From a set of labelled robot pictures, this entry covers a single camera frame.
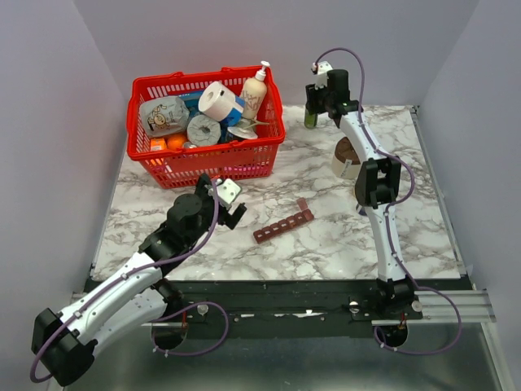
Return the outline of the green pill bottle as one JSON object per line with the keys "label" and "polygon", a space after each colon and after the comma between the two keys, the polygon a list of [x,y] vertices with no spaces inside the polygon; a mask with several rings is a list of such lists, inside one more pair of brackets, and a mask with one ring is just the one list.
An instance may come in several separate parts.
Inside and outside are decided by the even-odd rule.
{"label": "green pill bottle", "polygon": [[304,110],[304,126],[307,129],[314,129],[317,126],[317,114],[307,108]]}

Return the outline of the red weekly pill organizer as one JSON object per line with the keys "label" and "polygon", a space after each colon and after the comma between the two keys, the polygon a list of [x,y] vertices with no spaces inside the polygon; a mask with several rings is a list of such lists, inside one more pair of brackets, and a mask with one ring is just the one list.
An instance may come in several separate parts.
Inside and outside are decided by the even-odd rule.
{"label": "red weekly pill organizer", "polygon": [[300,197],[296,203],[300,209],[298,213],[295,213],[289,217],[285,217],[278,222],[272,223],[253,232],[253,239],[257,244],[262,244],[288,231],[293,231],[294,229],[303,226],[314,219],[314,215],[309,210],[305,198]]}

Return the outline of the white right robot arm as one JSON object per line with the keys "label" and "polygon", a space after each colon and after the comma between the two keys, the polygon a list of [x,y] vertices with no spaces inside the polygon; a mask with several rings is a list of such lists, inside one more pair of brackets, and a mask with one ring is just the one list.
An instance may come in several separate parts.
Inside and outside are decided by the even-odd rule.
{"label": "white right robot arm", "polygon": [[305,87],[304,125],[312,129],[327,114],[347,137],[361,162],[355,183],[357,203],[370,220],[378,259],[376,313],[393,319],[414,300],[414,282],[401,264],[396,208],[405,165],[387,153],[367,124],[361,105],[350,97],[348,71],[326,61],[312,67],[315,82]]}

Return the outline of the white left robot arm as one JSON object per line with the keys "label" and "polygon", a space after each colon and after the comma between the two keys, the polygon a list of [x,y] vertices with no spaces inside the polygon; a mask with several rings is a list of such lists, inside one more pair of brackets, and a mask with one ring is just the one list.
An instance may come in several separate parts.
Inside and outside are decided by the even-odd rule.
{"label": "white left robot arm", "polygon": [[241,192],[230,178],[201,174],[195,190],[175,199],[165,221],[117,272],[60,311],[44,309],[33,326],[30,380],[53,379],[66,387],[118,336],[144,323],[173,321],[181,303],[167,275],[195,255],[216,226],[237,226],[247,210],[232,205]]}

